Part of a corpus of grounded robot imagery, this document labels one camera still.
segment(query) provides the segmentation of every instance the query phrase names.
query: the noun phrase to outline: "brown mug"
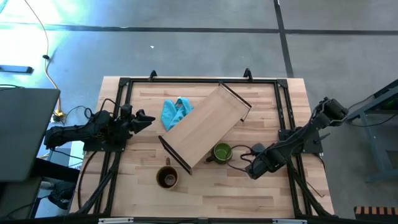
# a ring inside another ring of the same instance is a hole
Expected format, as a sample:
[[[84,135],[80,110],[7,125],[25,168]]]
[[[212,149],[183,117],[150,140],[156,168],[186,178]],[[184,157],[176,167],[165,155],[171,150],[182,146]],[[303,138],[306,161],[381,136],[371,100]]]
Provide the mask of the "brown mug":
[[[177,170],[170,166],[170,158],[166,158],[166,166],[157,171],[156,174],[157,184],[163,189],[172,189],[178,181],[178,172]]]

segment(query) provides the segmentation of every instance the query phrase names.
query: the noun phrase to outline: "concrete floor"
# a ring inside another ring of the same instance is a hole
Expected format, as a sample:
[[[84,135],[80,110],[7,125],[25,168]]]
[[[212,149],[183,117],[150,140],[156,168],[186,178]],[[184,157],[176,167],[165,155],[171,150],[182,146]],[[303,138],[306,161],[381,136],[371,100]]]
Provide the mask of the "concrete floor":
[[[272,0],[87,0],[84,7],[78,0],[29,2],[49,24],[278,28]],[[393,0],[280,0],[280,6],[287,29],[398,29]],[[4,8],[1,21],[36,22],[17,0]],[[249,67],[256,77],[287,77],[279,34],[50,31],[49,37],[49,74],[65,111],[95,108],[102,78],[110,75],[149,75],[154,69],[165,76],[239,77]],[[44,40],[34,27],[0,29],[0,62],[35,69],[31,75],[0,72],[0,83],[51,88],[42,71]],[[305,79],[312,107],[324,96],[348,107],[395,80],[397,41],[396,35],[287,35],[294,77]],[[77,111],[67,124],[84,122]],[[357,205],[398,207],[397,180],[364,182],[377,172],[364,130],[345,124],[323,132],[331,133],[323,149],[335,213],[354,218]]]

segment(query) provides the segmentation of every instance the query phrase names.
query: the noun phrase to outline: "yellow connector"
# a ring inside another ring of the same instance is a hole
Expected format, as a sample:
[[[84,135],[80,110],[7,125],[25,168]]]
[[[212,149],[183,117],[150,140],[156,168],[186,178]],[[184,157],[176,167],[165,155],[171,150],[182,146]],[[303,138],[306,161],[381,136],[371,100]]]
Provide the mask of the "yellow connector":
[[[55,115],[57,116],[57,117],[59,117],[59,118],[62,118],[63,117],[63,112],[62,111],[60,111],[60,110],[55,110]]]

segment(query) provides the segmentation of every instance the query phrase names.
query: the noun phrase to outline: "wooden board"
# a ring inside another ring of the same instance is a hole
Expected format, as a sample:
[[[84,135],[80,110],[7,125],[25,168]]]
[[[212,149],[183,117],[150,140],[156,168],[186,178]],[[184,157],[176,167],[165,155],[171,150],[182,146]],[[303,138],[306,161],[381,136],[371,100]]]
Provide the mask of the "wooden board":
[[[98,108],[105,98],[115,99],[119,77],[104,77],[99,93]],[[288,79],[290,98],[297,126],[308,121],[310,107],[304,81]],[[231,146],[246,144],[252,146],[261,142],[268,146],[277,141],[279,120],[276,111],[274,88],[267,84],[228,84],[228,86],[252,105],[245,122],[238,122],[221,140]],[[122,154],[119,175],[114,195],[112,216],[131,217],[241,217],[241,218],[288,218],[293,217],[292,199],[286,168],[275,173],[266,173],[257,180],[251,180],[245,173],[215,163],[205,164],[205,157],[193,168],[194,175],[187,174],[172,159],[180,174],[173,191],[161,189],[156,184],[155,174],[165,165],[169,154],[159,142],[158,135],[166,133],[160,120],[163,102],[176,101],[179,96],[190,99],[197,106],[217,84],[136,83],[132,89],[133,110],[144,109],[155,116],[151,126],[133,136],[127,142]],[[285,101],[282,100],[284,114]],[[113,110],[111,103],[106,110]],[[246,162],[239,158],[246,149],[237,148],[232,165],[244,167]],[[81,201],[92,194],[102,167],[104,153],[98,152],[82,180]],[[322,163],[313,155],[303,155],[307,181],[324,197],[314,196],[333,213],[328,184]],[[298,192],[300,207],[304,212],[302,194]],[[107,193],[104,194],[102,207]],[[75,194],[71,212],[77,210]]]
[[[248,105],[219,85],[163,138],[193,167],[249,109]]]

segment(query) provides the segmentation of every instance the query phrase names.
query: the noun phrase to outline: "coffee mug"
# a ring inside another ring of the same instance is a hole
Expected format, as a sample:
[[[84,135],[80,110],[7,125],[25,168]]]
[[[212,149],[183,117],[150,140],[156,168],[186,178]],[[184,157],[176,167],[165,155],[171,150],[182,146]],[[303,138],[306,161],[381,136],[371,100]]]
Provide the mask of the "coffee mug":
[[[166,158],[166,166],[159,169],[156,174],[157,184],[164,189],[173,188],[178,181],[177,170],[170,166],[170,158]]]
[[[219,143],[211,149],[211,156],[206,162],[215,161],[218,164],[226,164],[232,159],[232,149],[226,143]]]

